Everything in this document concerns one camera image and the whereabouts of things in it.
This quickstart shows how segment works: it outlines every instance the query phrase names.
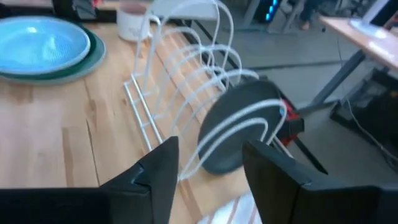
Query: white wire dish rack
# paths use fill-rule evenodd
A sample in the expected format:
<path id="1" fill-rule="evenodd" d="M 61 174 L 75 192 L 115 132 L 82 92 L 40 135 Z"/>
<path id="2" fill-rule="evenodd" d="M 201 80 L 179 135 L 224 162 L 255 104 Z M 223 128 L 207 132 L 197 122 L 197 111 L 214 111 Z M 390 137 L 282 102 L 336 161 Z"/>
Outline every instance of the white wire dish rack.
<path id="1" fill-rule="evenodd" d="M 203 45 L 199 35 L 189 27 L 170 28 L 165 26 L 169 18 L 178 13 L 178 11 L 182 11 L 188 6 L 199 4 L 211 4 L 217 8 L 218 18 L 216 29 L 210 45 Z M 215 44 L 220 28 L 220 9 L 228 16 L 231 26 L 226 45 Z M 145 14 L 146 18 L 149 17 L 150 12 L 151 8 L 147 10 Z M 231 48 L 233 31 L 234 24 L 231 14 L 222 2 L 216 0 L 184 1 L 178 6 L 173 7 L 173 10 L 164 17 L 161 25 L 156 28 L 149 52 L 147 53 L 147 60 L 140 58 L 143 45 L 142 41 L 139 41 L 137 44 L 131 79 L 124 83 L 124 87 L 148 150 L 152 150 L 152 148 L 155 148 L 170 136 L 178 136 L 180 142 L 180 164 L 184 164 L 181 165 L 178 176 L 179 180 L 187 179 L 197 173 L 203 161 L 208 158 L 217 145 L 236 131 L 255 124 L 263 124 L 264 132 L 260 140 L 270 144 L 285 120 L 287 110 L 282 100 L 260 101 L 242 108 L 237 113 L 225 118 L 216 128 L 197 143 L 201 122 L 206 116 L 207 111 L 211 108 L 211 105 L 223 93 L 228 91 L 229 79 L 235 78 L 239 82 L 241 76 L 259 78 L 256 72 L 242 68 L 238 53 Z M 196 38 L 198 44 L 183 45 L 180 49 L 167 52 L 165 54 L 168 56 L 163 61 L 163 66 L 159 66 L 161 69 L 156 69 L 156 66 L 151 67 L 152 64 L 157 63 L 154 62 L 154 54 L 157 46 L 165 44 L 163 40 L 177 33 L 191 34 Z M 225 56 L 222 65 L 217 67 L 214 64 L 214 53 L 221 50 L 225 51 Z M 207 53 L 210 56 L 207 64 L 202 64 L 200 57 L 202 53 Z M 229 54 L 236 58 L 239 68 L 227 72 L 224 68 Z M 227 85 L 224 86 L 221 80 L 227 80 Z M 269 106 L 278 106 L 282 111 L 282 119 L 275 130 L 268 130 L 268 122 L 264 118 L 248 119 L 233 126 L 229 130 L 224 130 L 229 124 L 234 123 L 246 114 Z M 268 131 L 272 131 L 272 134 L 269 139 L 264 139 Z M 222 135 L 214 139 L 214 136 L 220 132 L 222 132 Z M 198 152 L 203 150 L 203 146 L 209 141 L 212 141 L 213 144 L 207 150 L 205 156 L 199 160 L 197 156 Z"/>

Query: mug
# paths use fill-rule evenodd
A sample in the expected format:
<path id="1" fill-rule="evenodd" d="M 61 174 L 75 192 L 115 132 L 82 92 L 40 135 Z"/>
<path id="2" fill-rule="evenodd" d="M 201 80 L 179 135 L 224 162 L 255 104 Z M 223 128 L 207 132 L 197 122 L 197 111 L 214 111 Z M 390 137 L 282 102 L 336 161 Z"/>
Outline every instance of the mug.
<path id="1" fill-rule="evenodd" d="M 144 21 L 144 17 L 145 14 L 133 14 L 118 9 L 116 23 L 118 25 L 119 36 L 124 40 L 134 42 L 152 38 L 153 34 L 150 32 L 150 21 L 154 21 L 160 26 L 160 19 L 155 15 L 150 15 L 149 19 Z"/>

